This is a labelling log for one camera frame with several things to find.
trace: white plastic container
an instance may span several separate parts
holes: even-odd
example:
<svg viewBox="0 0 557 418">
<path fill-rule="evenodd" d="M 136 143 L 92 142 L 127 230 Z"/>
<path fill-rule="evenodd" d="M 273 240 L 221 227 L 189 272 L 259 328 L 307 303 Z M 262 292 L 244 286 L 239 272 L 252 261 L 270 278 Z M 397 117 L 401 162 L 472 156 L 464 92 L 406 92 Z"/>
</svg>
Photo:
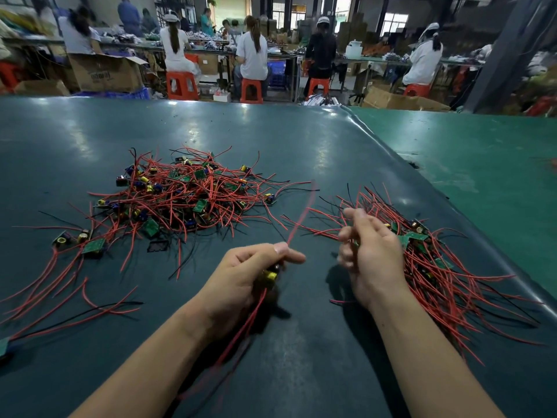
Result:
<svg viewBox="0 0 557 418">
<path fill-rule="evenodd" d="M 361 41 L 352 41 L 346 46 L 344 55 L 349 60 L 357 60 L 361 57 Z"/>
</svg>

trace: hand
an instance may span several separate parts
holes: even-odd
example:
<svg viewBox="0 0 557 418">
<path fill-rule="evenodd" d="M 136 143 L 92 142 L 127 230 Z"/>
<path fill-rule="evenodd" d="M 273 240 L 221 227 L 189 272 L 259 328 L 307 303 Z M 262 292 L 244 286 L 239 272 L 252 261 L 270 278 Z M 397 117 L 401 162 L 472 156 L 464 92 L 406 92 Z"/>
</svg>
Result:
<svg viewBox="0 0 557 418">
<path fill-rule="evenodd" d="M 262 271 L 277 262 L 302 264 L 303 253 L 285 242 L 260 244 L 229 250 L 199 293 L 186 304 L 194 305 L 209 338 L 225 336 L 254 303 L 254 282 Z"/>
<path fill-rule="evenodd" d="M 373 298 L 398 288 L 407 289 L 400 242 L 385 224 L 364 210 L 346 208 L 344 215 L 353 227 L 339 232 L 339 264 L 348 269 L 352 290 L 363 307 L 370 309 Z M 358 241 L 356 246 L 351 240 Z"/>
</svg>

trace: teal shirt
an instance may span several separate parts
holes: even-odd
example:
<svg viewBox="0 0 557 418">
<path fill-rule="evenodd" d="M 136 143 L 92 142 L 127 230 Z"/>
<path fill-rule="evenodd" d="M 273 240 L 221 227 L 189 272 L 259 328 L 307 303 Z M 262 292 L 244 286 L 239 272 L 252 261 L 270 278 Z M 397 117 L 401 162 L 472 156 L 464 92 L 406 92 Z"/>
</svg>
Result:
<svg viewBox="0 0 557 418">
<path fill-rule="evenodd" d="M 201 15 L 201 32 L 206 33 L 207 35 L 213 36 L 213 24 L 211 20 L 204 14 Z"/>
</svg>

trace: blue shirt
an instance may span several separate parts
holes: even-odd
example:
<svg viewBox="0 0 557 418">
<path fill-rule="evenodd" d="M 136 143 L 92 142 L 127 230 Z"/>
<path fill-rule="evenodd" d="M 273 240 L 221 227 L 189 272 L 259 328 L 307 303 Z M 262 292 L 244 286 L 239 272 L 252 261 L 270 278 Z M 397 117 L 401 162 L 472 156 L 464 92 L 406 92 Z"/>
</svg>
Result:
<svg viewBox="0 0 557 418">
<path fill-rule="evenodd" d="M 207 17 L 207 15 L 201 15 L 201 32 L 206 33 L 209 36 L 213 36 L 213 24 L 211 20 Z"/>
<path fill-rule="evenodd" d="M 118 4 L 118 16 L 120 16 L 123 25 L 141 25 L 139 11 L 133 4 L 127 1 L 122 1 Z"/>
</svg>

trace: person's right hand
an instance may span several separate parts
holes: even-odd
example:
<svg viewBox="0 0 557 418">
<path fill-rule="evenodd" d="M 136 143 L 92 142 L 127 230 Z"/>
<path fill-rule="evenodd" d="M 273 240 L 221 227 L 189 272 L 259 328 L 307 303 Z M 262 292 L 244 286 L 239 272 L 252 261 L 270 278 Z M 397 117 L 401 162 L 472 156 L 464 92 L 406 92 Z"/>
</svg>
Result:
<svg viewBox="0 0 557 418">
<path fill-rule="evenodd" d="M 353 226 L 343 227 L 339 232 L 343 244 L 338 261 L 350 272 L 352 290 L 362 306 L 370 309 L 376 296 L 408 289 L 397 235 L 364 210 L 346 208 L 344 216 L 352 220 Z"/>
</svg>

